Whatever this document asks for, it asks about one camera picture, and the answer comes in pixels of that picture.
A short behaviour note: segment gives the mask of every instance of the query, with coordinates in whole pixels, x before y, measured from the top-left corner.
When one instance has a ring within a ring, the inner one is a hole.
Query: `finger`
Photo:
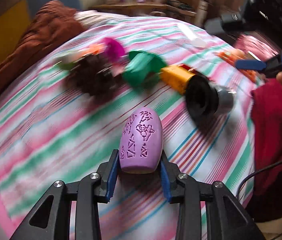
[[[277,81],[282,85],[282,72],[277,74]]]

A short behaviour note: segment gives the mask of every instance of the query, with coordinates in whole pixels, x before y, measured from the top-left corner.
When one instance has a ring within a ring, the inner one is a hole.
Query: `light green object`
[[[158,73],[167,64],[158,55],[146,51],[129,52],[130,63],[124,68],[122,77],[132,86],[142,84],[150,72]]]

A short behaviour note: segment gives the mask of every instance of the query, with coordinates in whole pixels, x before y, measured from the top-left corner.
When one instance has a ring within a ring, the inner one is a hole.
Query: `yellow wall panel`
[[[22,0],[0,16],[0,63],[11,54],[30,24],[26,0]]]

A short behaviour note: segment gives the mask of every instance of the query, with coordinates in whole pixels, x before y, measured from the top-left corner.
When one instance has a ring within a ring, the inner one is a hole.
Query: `silver screw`
[[[61,187],[63,185],[63,181],[62,180],[57,180],[56,182],[53,183],[54,187]]]
[[[188,174],[186,174],[186,173],[179,173],[179,174],[178,174],[178,177],[179,177],[180,179],[187,179],[187,178],[188,178]]]
[[[98,179],[99,177],[100,177],[100,175],[96,172],[90,174],[91,179]]]
[[[221,181],[216,181],[214,187],[223,187],[223,183]]]

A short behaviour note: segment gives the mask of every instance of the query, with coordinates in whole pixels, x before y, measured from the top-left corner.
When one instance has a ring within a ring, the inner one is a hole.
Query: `black round object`
[[[197,74],[188,81],[185,103],[191,118],[198,122],[211,117],[217,111],[219,97],[209,79]]]

